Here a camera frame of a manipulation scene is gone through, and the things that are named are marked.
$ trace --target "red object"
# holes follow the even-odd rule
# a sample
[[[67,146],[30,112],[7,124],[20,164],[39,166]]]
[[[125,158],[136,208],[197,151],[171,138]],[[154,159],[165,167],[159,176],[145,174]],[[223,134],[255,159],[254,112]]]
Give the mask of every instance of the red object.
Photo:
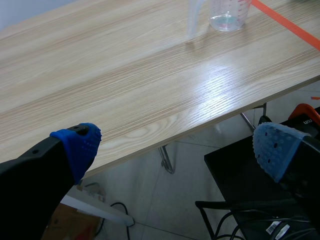
[[[306,103],[301,103],[295,107],[288,120],[294,119],[295,117],[300,116],[301,114],[306,114],[312,121],[320,126],[320,116],[316,110]]]
[[[303,30],[301,27],[297,26],[293,22],[289,21],[284,16],[277,13],[270,7],[266,6],[259,0],[252,0],[252,5],[320,51],[320,40],[318,38]]]
[[[89,240],[91,236],[93,226],[90,225],[84,230],[82,233],[80,233],[74,240]]]

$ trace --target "metal table leg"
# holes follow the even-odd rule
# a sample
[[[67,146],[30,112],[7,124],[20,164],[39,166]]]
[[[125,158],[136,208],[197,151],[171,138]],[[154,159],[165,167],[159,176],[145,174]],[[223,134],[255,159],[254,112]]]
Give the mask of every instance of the metal table leg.
[[[263,116],[267,115],[267,103],[264,103],[263,105],[260,106],[256,106],[254,109],[263,109]],[[247,118],[247,116],[242,112],[240,113],[241,117],[245,120],[246,124],[248,124],[250,130],[253,132],[256,127],[249,121],[249,119]]]
[[[167,150],[166,150],[166,145],[159,147],[159,152],[162,158],[162,162],[161,162],[161,166],[164,167],[164,169],[170,173],[170,174],[174,174],[175,171],[171,165]]]

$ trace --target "blue gripper pad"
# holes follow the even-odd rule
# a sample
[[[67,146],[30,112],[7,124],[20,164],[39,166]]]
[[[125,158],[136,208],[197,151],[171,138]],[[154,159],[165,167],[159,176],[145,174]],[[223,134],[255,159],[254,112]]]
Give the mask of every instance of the blue gripper pad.
[[[309,134],[274,122],[260,124],[253,132],[253,151],[260,167],[278,183],[305,136]]]
[[[68,129],[61,129],[50,134],[51,137],[58,138],[63,143],[75,185],[84,177],[96,157],[102,136],[101,130],[93,123],[80,123],[79,125],[89,127],[86,135],[79,135]]]

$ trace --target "measuring cup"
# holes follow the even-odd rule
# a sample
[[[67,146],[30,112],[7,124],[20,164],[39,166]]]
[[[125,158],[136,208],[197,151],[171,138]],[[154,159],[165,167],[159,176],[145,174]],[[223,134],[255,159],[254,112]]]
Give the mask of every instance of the measuring cup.
[[[206,0],[189,0],[189,35],[193,38],[198,25],[198,15]],[[209,23],[222,32],[239,29],[248,15],[251,0],[209,0]]]

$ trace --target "wood grain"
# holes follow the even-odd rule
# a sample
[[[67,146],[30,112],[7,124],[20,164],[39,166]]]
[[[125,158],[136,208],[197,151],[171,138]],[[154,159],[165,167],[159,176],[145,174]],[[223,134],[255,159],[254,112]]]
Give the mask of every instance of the wood grain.
[[[309,10],[291,21],[319,38]],[[192,41],[184,0],[80,0],[5,29],[0,162],[92,122],[102,143],[91,175],[318,79],[319,52],[256,8],[230,33],[207,11]]]

